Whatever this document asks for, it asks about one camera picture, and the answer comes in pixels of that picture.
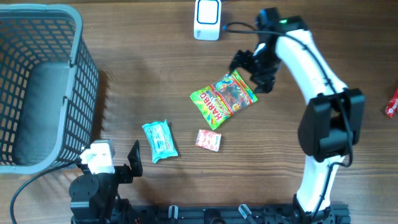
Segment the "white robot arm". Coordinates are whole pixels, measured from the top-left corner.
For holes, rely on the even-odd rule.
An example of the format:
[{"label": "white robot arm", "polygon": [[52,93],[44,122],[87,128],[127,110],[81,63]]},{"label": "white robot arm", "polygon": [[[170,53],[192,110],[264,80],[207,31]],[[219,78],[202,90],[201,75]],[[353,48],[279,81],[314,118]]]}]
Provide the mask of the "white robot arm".
[{"label": "white robot arm", "polygon": [[[234,24],[253,31],[228,29]],[[352,163],[352,145],[359,139],[364,96],[359,90],[349,90],[333,73],[300,17],[281,19],[276,8],[263,9],[256,25],[258,30],[241,22],[224,27],[229,32],[259,35],[255,52],[238,51],[229,69],[243,67],[250,72],[251,80],[258,84],[256,93],[272,90],[281,62],[292,73],[307,104],[298,129],[306,158],[302,184],[295,196],[300,213],[297,223],[317,222],[328,214],[337,171],[337,166],[333,166],[348,167]],[[339,115],[332,117],[332,110]],[[343,164],[348,154],[349,163]]]}]

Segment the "green candy bag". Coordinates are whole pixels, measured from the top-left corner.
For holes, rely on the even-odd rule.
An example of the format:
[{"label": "green candy bag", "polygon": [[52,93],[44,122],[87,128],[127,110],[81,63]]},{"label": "green candy bag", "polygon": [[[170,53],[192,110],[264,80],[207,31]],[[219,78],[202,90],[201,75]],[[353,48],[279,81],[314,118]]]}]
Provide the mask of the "green candy bag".
[{"label": "green candy bag", "polygon": [[234,70],[220,80],[191,94],[191,100],[214,130],[240,109],[257,101],[257,97]]}]

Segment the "white square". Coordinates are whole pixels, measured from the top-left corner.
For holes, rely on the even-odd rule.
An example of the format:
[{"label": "white square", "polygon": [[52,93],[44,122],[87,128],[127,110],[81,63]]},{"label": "white square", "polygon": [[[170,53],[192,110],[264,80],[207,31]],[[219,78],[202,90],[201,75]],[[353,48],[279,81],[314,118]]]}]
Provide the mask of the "white square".
[{"label": "white square", "polygon": [[198,3],[198,22],[215,24],[218,15],[218,2],[201,0]]}]

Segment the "basket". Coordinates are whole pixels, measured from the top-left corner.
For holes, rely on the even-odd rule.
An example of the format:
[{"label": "basket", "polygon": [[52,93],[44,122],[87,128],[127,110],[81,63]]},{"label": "basket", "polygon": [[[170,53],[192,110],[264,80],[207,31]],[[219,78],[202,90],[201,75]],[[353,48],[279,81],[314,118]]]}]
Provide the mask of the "basket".
[{"label": "basket", "polygon": [[90,145],[98,71],[66,5],[0,4],[0,173],[33,174]]}]

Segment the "basket bottom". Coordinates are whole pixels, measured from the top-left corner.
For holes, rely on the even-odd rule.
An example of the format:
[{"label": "basket bottom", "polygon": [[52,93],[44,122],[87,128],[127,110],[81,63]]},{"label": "basket bottom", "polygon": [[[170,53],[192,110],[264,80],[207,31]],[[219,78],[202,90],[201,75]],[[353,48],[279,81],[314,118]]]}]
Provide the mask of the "basket bottom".
[{"label": "basket bottom", "polygon": [[38,164],[53,150],[60,150],[55,143],[69,70],[64,62],[43,62],[33,69],[13,152],[17,165]]}]

